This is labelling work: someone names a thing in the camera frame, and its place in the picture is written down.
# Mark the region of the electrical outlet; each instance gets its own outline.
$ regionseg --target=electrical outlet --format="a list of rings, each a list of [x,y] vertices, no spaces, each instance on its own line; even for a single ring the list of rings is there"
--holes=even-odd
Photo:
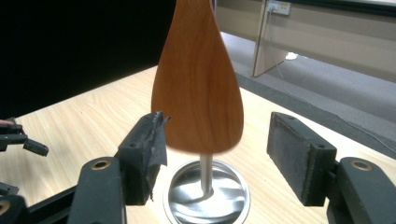
[[[272,11],[272,13],[289,15],[290,14],[290,5],[289,2],[281,2],[281,1],[268,1],[267,11]]]

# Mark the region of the metal shaft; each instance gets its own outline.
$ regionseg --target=metal shaft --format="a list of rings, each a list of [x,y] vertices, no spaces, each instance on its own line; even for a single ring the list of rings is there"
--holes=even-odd
[[[205,193],[212,190],[213,155],[200,155],[201,189]]]

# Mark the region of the paddle blade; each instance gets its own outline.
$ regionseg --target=paddle blade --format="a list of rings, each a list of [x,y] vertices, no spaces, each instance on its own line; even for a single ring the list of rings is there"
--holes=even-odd
[[[241,94],[211,1],[177,1],[154,81],[151,110],[171,120],[170,147],[201,154],[223,152],[240,140]]]

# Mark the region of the round metal plate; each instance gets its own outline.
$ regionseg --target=round metal plate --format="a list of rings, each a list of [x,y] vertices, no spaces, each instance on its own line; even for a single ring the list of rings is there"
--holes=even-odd
[[[163,206],[172,223],[243,223],[250,207],[248,185],[231,166],[213,161],[212,191],[201,190],[200,162],[179,168],[166,186]]]

